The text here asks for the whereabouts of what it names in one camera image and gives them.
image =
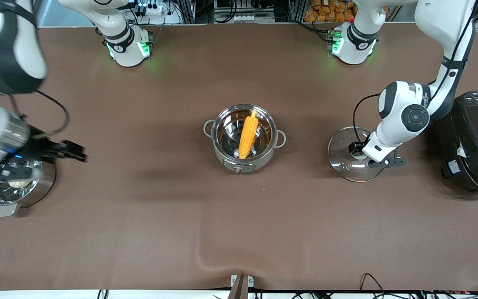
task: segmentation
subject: white label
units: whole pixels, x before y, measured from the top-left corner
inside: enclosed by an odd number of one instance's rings
[[[458,166],[457,160],[448,162],[447,165],[449,166],[449,170],[451,174],[456,174],[457,172],[461,172],[461,168]]]

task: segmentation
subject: black appliance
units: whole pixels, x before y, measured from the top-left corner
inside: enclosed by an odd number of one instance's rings
[[[451,112],[433,123],[442,176],[478,191],[478,91],[455,99]]]

